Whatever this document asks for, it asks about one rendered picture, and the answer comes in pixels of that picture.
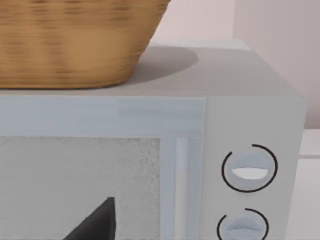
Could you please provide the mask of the large pale microwave knob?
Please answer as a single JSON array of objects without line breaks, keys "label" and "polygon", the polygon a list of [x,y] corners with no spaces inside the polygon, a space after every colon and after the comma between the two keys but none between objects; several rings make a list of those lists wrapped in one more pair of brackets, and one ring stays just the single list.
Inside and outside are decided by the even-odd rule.
[{"label": "large pale microwave knob", "polygon": [[270,180],[274,172],[274,160],[267,151],[250,147],[233,153],[226,161],[224,170],[233,187],[251,191]]}]

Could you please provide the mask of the woven wicker basket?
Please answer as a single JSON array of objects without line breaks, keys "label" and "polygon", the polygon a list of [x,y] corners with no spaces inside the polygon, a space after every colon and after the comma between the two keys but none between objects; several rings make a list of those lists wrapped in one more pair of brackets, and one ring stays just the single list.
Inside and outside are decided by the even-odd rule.
[{"label": "woven wicker basket", "polygon": [[0,0],[0,89],[126,82],[170,1]]}]

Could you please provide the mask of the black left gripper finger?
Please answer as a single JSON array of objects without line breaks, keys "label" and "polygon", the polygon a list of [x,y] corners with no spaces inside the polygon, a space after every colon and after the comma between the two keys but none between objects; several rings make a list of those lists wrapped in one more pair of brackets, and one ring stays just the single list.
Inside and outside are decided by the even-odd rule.
[{"label": "black left gripper finger", "polygon": [[115,198],[108,197],[63,240],[115,240]]}]

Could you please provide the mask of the small pale microwave knob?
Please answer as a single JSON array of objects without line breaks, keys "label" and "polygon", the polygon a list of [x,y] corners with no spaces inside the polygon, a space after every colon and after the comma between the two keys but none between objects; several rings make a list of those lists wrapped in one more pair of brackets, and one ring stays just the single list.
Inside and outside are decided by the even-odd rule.
[{"label": "small pale microwave knob", "polygon": [[264,221],[252,212],[228,217],[222,230],[225,240],[261,240],[264,232]]}]

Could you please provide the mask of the pale microwave oven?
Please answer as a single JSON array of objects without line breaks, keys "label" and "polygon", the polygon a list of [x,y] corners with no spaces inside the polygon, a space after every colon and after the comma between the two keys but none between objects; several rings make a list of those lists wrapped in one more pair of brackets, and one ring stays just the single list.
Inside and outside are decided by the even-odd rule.
[{"label": "pale microwave oven", "polygon": [[[0,96],[205,98],[199,232],[185,240],[225,240],[227,218],[244,212],[263,220],[261,240],[285,240],[306,101],[243,42],[152,44],[126,84]],[[63,240],[109,197],[115,240],[175,240],[161,234],[163,147],[158,137],[0,136],[0,240]],[[225,165],[248,148],[267,151],[274,170],[241,190]]]}]

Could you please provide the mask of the pale microwave door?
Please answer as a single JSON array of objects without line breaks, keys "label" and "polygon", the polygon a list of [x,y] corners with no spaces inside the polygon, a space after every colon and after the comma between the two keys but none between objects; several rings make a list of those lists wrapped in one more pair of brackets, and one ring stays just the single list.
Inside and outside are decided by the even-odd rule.
[{"label": "pale microwave door", "polygon": [[188,139],[186,237],[199,237],[206,100],[164,96],[0,96],[0,137],[160,138],[161,235],[174,236],[176,139]]}]

